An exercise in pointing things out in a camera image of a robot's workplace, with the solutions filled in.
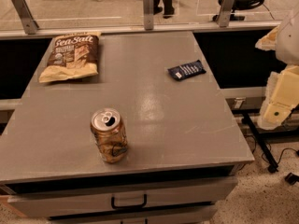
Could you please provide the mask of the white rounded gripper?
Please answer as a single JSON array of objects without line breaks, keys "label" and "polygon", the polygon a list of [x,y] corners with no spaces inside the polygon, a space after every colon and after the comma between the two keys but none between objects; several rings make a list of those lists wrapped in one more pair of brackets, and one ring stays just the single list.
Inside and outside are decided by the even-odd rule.
[{"label": "white rounded gripper", "polygon": [[258,126],[274,130],[299,105],[299,4],[282,21],[260,38],[256,49],[276,50],[276,57],[287,65],[280,73],[271,72],[260,109]]}]

